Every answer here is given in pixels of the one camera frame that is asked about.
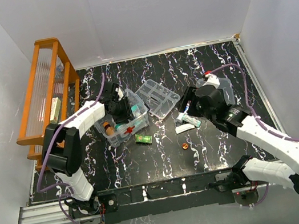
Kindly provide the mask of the white ointment tube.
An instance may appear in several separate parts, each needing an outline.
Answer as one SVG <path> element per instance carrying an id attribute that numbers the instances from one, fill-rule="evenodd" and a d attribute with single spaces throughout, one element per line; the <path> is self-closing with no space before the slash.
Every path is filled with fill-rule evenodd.
<path id="1" fill-rule="evenodd" d="M 201 125 L 201 121 L 199 119 L 189 116 L 186 112 L 179 113 L 179 115 L 176 117 L 176 121 L 180 123 L 182 122 L 190 123 L 194 127 L 200 127 Z"/>

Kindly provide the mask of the clear medicine kit box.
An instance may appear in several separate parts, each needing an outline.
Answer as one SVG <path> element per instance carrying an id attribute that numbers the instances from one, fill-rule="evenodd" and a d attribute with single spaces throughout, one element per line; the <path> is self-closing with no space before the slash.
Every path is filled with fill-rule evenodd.
<path id="1" fill-rule="evenodd" d="M 149 126 L 148 108 L 142 99 L 130 89 L 125 89 L 124 92 L 130 104 L 133 119 L 120 123 L 112 115 L 107 114 L 94 124 L 97 131 L 108 140 L 112 147 L 118 147 L 138 131 Z"/>

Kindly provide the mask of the green small box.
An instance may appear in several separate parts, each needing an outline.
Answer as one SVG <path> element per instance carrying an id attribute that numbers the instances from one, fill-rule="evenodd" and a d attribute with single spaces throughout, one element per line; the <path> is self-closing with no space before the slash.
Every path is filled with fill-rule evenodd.
<path id="1" fill-rule="evenodd" d="M 152 136 L 135 134 L 135 141 L 136 141 L 136 143 L 142 143 L 142 144 L 146 144 L 146 145 L 151 144 L 152 143 Z"/>

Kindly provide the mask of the teal bandage packet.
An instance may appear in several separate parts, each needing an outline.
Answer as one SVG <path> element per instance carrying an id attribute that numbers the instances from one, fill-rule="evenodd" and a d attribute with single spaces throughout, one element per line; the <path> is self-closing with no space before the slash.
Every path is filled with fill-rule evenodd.
<path id="1" fill-rule="evenodd" d="M 136 120 L 135 122 L 135 125 L 139 125 L 141 123 L 141 111 L 140 111 L 140 108 L 139 108 L 139 105 L 134 105 L 131 107 L 131 111 L 132 111 L 132 114 L 134 115 L 134 118 Z"/>

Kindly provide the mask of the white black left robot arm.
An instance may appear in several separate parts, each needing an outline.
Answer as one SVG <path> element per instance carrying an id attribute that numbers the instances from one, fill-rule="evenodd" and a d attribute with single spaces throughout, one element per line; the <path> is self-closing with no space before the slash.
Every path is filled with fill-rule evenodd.
<path id="1" fill-rule="evenodd" d="M 45 128 L 42 164 L 70 189 L 67 204 L 83 214 L 95 214 L 100 208 L 100 200 L 94 196 L 94 188 L 81 169 L 81 139 L 106 115 L 121 125 L 134 118 L 129 99 L 118 83 L 105 81 L 97 97 L 86 101 L 69 118 L 57 124 L 50 123 Z"/>

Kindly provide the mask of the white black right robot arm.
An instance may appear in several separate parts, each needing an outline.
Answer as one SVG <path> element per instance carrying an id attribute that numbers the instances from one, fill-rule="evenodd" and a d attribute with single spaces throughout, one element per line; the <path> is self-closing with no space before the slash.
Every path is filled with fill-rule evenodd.
<path id="1" fill-rule="evenodd" d="M 214 85 L 188 86 L 179 103 L 193 117 L 202 117 L 224 133 L 248 141 L 271 153 L 279 162 L 262 161 L 244 155 L 233 165 L 222 185 L 231 179 L 247 186 L 251 181 L 264 181 L 293 189 L 299 195 L 299 141 L 287 134 L 277 134 L 251 111 L 240 105 L 227 104 L 222 89 Z"/>

